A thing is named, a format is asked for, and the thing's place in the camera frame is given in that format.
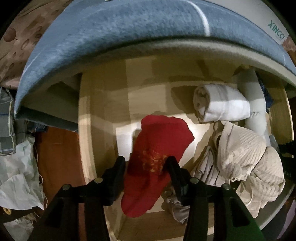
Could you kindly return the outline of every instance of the plaid fabric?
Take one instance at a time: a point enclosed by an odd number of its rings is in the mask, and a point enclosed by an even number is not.
[[[15,153],[13,129],[14,99],[9,90],[0,88],[0,156]]]

